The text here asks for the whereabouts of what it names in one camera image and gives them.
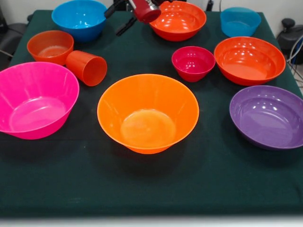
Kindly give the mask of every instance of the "red-orange bowl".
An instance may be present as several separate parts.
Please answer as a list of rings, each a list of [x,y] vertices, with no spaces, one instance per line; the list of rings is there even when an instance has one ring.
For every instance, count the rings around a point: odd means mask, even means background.
[[[286,66],[278,48],[246,36],[223,40],[216,46],[214,56],[221,73],[242,86],[267,83],[278,77]]]
[[[206,23],[206,14],[198,6],[166,1],[160,6],[161,15],[150,23],[154,32],[165,40],[179,42],[193,37]]]

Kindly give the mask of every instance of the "table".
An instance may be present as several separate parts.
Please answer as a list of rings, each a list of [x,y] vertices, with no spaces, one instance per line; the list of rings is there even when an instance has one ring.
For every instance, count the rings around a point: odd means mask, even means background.
[[[217,67],[197,83],[184,82],[170,58],[182,46],[213,51],[227,38],[218,12],[190,40],[171,43],[136,23],[121,37],[115,29],[131,16],[117,12],[101,37],[75,49],[104,57],[108,73],[96,87],[80,84],[80,96],[66,124],[42,140],[0,135],[1,217],[95,217],[128,215],[257,215],[303,211],[303,149],[261,150],[247,142],[228,112],[231,97],[243,87]],[[255,37],[277,45],[268,23]],[[35,34],[57,29],[51,11],[38,10],[23,36],[12,65],[33,61],[26,50]],[[182,142],[144,156],[113,142],[100,128],[97,103],[121,78],[158,73],[183,82],[196,95],[200,117]],[[301,96],[287,68],[269,85]]]

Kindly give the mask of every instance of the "orange cup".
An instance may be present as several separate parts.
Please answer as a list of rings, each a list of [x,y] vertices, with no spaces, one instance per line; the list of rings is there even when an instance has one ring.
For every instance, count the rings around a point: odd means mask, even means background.
[[[90,87],[98,85],[107,73],[104,58],[82,51],[71,52],[67,56],[66,67]]]
[[[73,37],[63,31],[41,32],[27,43],[27,50],[35,61],[47,61],[59,65],[65,65],[66,58],[73,48]]]

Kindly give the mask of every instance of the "bowl rim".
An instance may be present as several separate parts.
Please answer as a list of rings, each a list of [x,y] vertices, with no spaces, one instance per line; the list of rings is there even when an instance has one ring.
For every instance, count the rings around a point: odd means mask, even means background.
[[[165,79],[174,81],[175,83],[177,83],[177,84],[181,85],[182,87],[184,87],[185,90],[187,90],[187,91],[191,94],[191,96],[193,97],[193,100],[195,101],[196,110],[197,110],[197,112],[196,112],[196,119],[194,120],[194,124],[193,124],[193,126],[191,127],[191,129],[190,129],[187,133],[185,133],[185,135],[182,136],[180,139],[178,139],[178,140],[176,140],[176,141],[174,141],[174,142],[172,142],[172,143],[169,143],[169,144],[166,144],[166,145],[160,146],[160,147],[153,147],[153,148],[141,148],[141,147],[136,147],[136,146],[130,146],[130,145],[127,145],[126,143],[123,143],[123,142],[117,140],[116,138],[112,137],[112,136],[110,135],[110,133],[108,133],[108,131],[105,130],[104,126],[102,125],[100,116],[99,116],[99,114],[98,114],[99,112],[100,112],[100,113],[102,112],[102,111],[100,111],[100,109],[101,109],[100,105],[101,105],[101,102],[103,101],[104,95],[111,89],[111,87],[115,86],[115,85],[118,84],[118,83],[121,83],[121,82],[124,81],[124,80],[128,80],[129,78],[142,77],[142,76],[150,76],[150,75],[155,76],[155,77],[159,77],[159,78],[161,77],[161,78],[165,78]],[[158,150],[158,149],[168,148],[168,147],[171,147],[171,146],[174,145],[174,144],[179,143],[180,141],[182,141],[183,139],[185,139],[185,138],[194,130],[194,128],[196,127],[196,125],[197,125],[197,123],[198,123],[199,116],[200,116],[200,107],[199,107],[199,103],[198,103],[197,98],[196,98],[196,96],[194,95],[194,93],[193,93],[187,86],[185,86],[185,85],[184,85],[183,83],[181,83],[180,81],[178,81],[178,80],[176,80],[176,79],[173,79],[173,78],[171,78],[171,77],[164,76],[164,75],[160,75],[160,74],[152,74],[152,73],[136,74],[136,75],[128,76],[128,77],[125,77],[125,78],[123,78],[123,79],[118,80],[117,82],[115,82],[114,84],[112,84],[111,86],[109,86],[109,87],[105,90],[105,92],[104,92],[104,93],[102,94],[102,96],[100,97],[99,102],[98,102],[98,105],[97,105],[97,118],[98,118],[98,122],[99,122],[101,128],[103,129],[103,131],[104,131],[111,139],[113,139],[113,140],[116,141],[117,143],[119,143],[119,144],[121,144],[121,145],[123,145],[123,146],[125,146],[125,147],[127,147],[127,148],[133,148],[133,149],[138,149],[138,150]]]
[[[64,2],[64,3],[60,4],[60,5],[58,5],[58,6],[52,11],[52,20],[53,20],[53,22],[54,22],[57,26],[64,27],[64,28],[67,28],[67,29],[72,29],[72,30],[82,30],[82,29],[88,29],[88,28],[91,28],[91,27],[96,27],[96,26],[98,26],[98,25],[100,25],[100,24],[102,24],[102,23],[104,23],[104,22],[106,21],[106,18],[104,17],[104,19],[103,19],[101,22],[99,22],[99,23],[97,23],[97,24],[95,24],[95,25],[89,26],[89,27],[70,27],[70,26],[65,26],[65,25],[62,25],[62,24],[58,23],[58,21],[56,21],[56,20],[54,19],[54,14],[56,13],[56,10],[57,10],[59,7],[61,7],[61,6],[63,6],[63,5],[68,5],[68,4],[70,4],[70,3],[74,2],[74,1],[75,1],[75,0],[70,0],[70,1]],[[99,2],[99,1],[96,1],[96,0],[77,0],[77,1],[95,2],[95,4],[98,4],[98,5],[102,6],[102,7],[105,9],[105,11],[106,11],[106,9],[107,9],[107,7],[106,7],[102,2]]]
[[[70,46],[66,51],[64,51],[63,53],[60,53],[60,54],[58,54],[58,55],[51,56],[51,57],[41,57],[41,56],[39,56],[39,55],[37,55],[37,54],[34,54],[34,53],[29,49],[28,46],[29,46],[29,44],[33,41],[33,39],[34,39],[35,37],[38,37],[38,36],[40,36],[40,35],[42,35],[42,34],[54,33],[54,32],[56,32],[56,33],[58,33],[58,32],[59,32],[59,33],[62,33],[62,34],[64,34],[64,35],[68,36],[68,37],[72,40],[71,46]],[[31,37],[31,38],[29,39],[29,41],[27,42],[27,51],[28,51],[32,56],[35,56],[35,57],[38,57],[38,58],[54,59],[54,58],[57,58],[58,56],[62,56],[62,55],[64,55],[64,54],[69,53],[70,51],[72,51],[72,50],[74,49],[74,45],[75,45],[75,41],[74,41],[74,38],[72,37],[71,34],[69,34],[69,33],[67,33],[67,32],[64,32],[64,31],[60,31],[60,30],[49,30],[49,31],[40,32],[40,33],[34,35],[33,37]]]
[[[165,30],[165,29],[160,29],[160,28],[156,27],[155,25],[153,25],[153,23],[157,20],[157,19],[156,19],[156,20],[154,20],[154,21],[152,21],[152,22],[149,23],[150,26],[151,26],[153,29],[157,29],[157,30],[159,30],[159,31],[166,32],[166,33],[172,33],[172,34],[187,34],[187,33],[192,33],[192,32],[197,32],[197,31],[199,31],[199,30],[206,24],[206,22],[207,22],[207,16],[206,16],[204,10],[202,10],[200,7],[196,6],[195,4],[186,2],[186,1],[178,1],[178,0],[173,1],[172,3],[168,3],[168,4],[174,4],[175,2],[178,2],[178,4],[183,4],[183,5],[191,5],[191,6],[193,6],[194,8],[198,9],[198,10],[201,11],[202,14],[205,16],[205,21],[204,21],[198,28],[196,28],[196,29],[194,29],[194,30],[190,30],[190,31],[180,31],[180,32],[169,32],[169,31],[167,31],[167,30]]]
[[[272,80],[272,79],[278,77],[278,76],[285,70],[285,68],[286,68],[285,57],[284,57],[284,55],[282,54],[282,52],[279,50],[279,48],[277,48],[277,47],[274,46],[273,44],[271,44],[271,43],[269,43],[269,42],[267,42],[267,41],[265,41],[265,40],[263,40],[263,39],[259,39],[259,38],[255,38],[255,37],[251,37],[251,36],[236,36],[236,37],[230,37],[230,38],[227,38],[227,39],[222,40],[221,42],[219,42],[219,43],[217,44],[217,46],[216,46],[215,49],[214,49],[214,57],[215,57],[216,63],[217,63],[218,66],[219,66],[220,68],[222,68],[224,71],[226,71],[225,68],[224,68],[224,66],[218,62],[218,53],[217,53],[218,46],[219,46],[219,45],[222,45],[223,43],[227,42],[228,40],[231,40],[231,39],[240,39],[240,38],[256,40],[256,41],[258,41],[258,42],[265,43],[265,44],[271,46],[272,48],[278,50],[279,56],[281,57],[281,59],[284,59],[284,61],[283,61],[283,67],[282,67],[282,69],[281,69],[278,73],[275,73],[273,76],[268,77],[268,78],[265,78],[265,79],[247,79],[247,78],[239,77],[239,76],[237,76],[237,75],[234,75],[234,74],[230,73],[231,75],[233,75],[233,76],[236,77],[236,78],[241,78],[241,79],[243,79],[243,80],[245,80],[245,81],[254,81],[254,82],[260,81],[260,82],[262,82],[262,81],[269,81],[269,80]]]
[[[243,88],[241,89],[240,91],[238,91],[231,99],[230,101],[230,104],[229,104],[229,114],[230,114],[230,117],[232,119],[232,122],[233,124],[235,125],[235,127],[243,134],[245,135],[247,138],[249,138],[250,140],[256,142],[257,144],[260,144],[261,146],[265,146],[267,148],[272,148],[272,149],[276,149],[276,150],[287,150],[287,149],[294,149],[294,148],[299,148],[299,147],[302,147],[303,146],[303,142],[300,144],[300,145],[296,145],[296,146],[288,146],[288,147],[275,147],[275,146],[271,146],[271,145],[268,145],[268,144],[265,144],[265,143],[262,143],[260,141],[257,141],[255,139],[253,139],[252,137],[250,137],[249,135],[247,135],[245,132],[243,132],[243,130],[236,124],[235,122],[235,119],[232,115],[232,109],[233,109],[233,105],[232,105],[232,102],[233,100],[235,99],[236,96],[238,96],[240,93],[242,92],[245,92],[247,89],[251,89],[251,88],[258,88],[258,87],[266,87],[266,88],[273,88],[274,90],[276,91],[280,91],[280,92],[284,92],[284,93],[287,93],[289,94],[291,97],[293,97],[294,99],[300,101],[301,103],[303,103],[303,99],[301,99],[299,96],[297,96],[296,94],[288,91],[288,90],[285,90],[283,88],[280,88],[280,87],[275,87],[275,86],[270,86],[270,85],[255,85],[255,86],[250,86],[250,87],[246,87],[246,88]]]
[[[32,132],[32,131],[36,131],[36,130],[39,130],[39,129],[42,129],[42,128],[45,128],[55,122],[57,122],[58,120],[60,120],[61,118],[63,118],[67,113],[69,113],[73,107],[75,106],[77,100],[78,100],[78,97],[79,97],[79,93],[80,93],[80,85],[79,85],[79,82],[78,82],[78,79],[77,77],[66,67],[62,66],[62,65],[58,65],[58,64],[55,64],[55,63],[51,63],[51,62],[44,62],[44,61],[30,61],[30,62],[25,62],[25,63],[21,63],[21,64],[17,64],[17,65],[14,65],[14,66],[11,66],[3,71],[0,72],[0,77],[1,77],[1,74],[6,72],[6,71],[9,71],[13,68],[18,68],[19,66],[22,66],[22,65],[30,65],[30,64],[35,64],[35,65],[38,65],[38,64],[41,64],[41,65],[53,65],[53,66],[56,66],[58,68],[62,68],[64,70],[66,70],[67,72],[70,72],[70,74],[72,75],[72,78],[74,79],[74,81],[76,82],[76,86],[77,86],[77,95],[75,96],[75,99],[72,103],[72,105],[70,106],[69,109],[67,109],[64,113],[64,115],[62,115],[60,118],[57,118],[56,120],[52,121],[51,123],[48,123],[44,126],[41,126],[41,127],[38,127],[38,128],[35,128],[35,129],[31,129],[31,130],[26,130],[26,131],[7,131],[7,130],[1,130],[1,132],[3,133],[6,133],[6,134],[20,134],[20,133],[27,133],[27,132]]]
[[[184,71],[184,70],[181,70],[179,67],[177,67],[177,66],[175,65],[175,63],[174,63],[174,56],[175,56],[175,54],[177,54],[177,52],[180,51],[180,50],[182,50],[182,49],[191,49],[191,48],[204,50],[204,51],[208,52],[208,53],[212,56],[212,59],[214,60],[214,63],[212,64],[212,66],[211,66],[208,70],[205,70],[205,71],[203,71],[203,72],[186,72],[186,71]],[[172,56],[171,56],[171,62],[172,62],[173,66],[174,66],[176,69],[180,70],[181,72],[188,73],[188,74],[191,74],[191,75],[199,75],[199,74],[202,74],[202,73],[208,73],[208,72],[210,72],[210,71],[214,68],[214,66],[216,65],[216,59],[215,59],[215,57],[214,57],[214,54],[213,54],[211,51],[209,51],[208,49],[203,48],[203,47],[200,47],[200,46],[184,46],[184,47],[181,47],[181,48],[177,49],[177,50],[172,54]]]
[[[231,10],[231,9],[245,9],[245,10],[247,10],[248,12],[253,13],[255,16],[257,16],[258,21],[256,21],[256,23],[254,24],[254,26],[250,26],[251,28],[257,28],[257,27],[259,27],[259,25],[260,25],[261,22],[262,22],[262,18],[261,18],[261,16],[259,15],[259,13],[256,12],[256,11],[254,11],[254,10],[252,10],[252,9],[250,9],[250,8],[247,8],[247,7],[230,7],[230,8],[226,8],[225,10],[223,10],[223,11],[220,13],[220,20],[221,20],[221,22],[222,22],[222,21],[223,21],[223,22],[227,22],[227,20],[225,20],[225,18],[224,18],[224,15],[225,15],[229,10]]]

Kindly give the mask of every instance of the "light blue bowl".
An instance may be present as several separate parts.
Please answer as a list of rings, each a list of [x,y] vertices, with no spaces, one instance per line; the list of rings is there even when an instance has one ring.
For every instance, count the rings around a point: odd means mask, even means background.
[[[232,7],[220,14],[221,29],[229,37],[252,36],[261,23],[261,17],[255,11]]]
[[[53,10],[52,19],[58,27],[71,34],[76,42],[90,42],[103,30],[106,6],[94,0],[72,0]]]

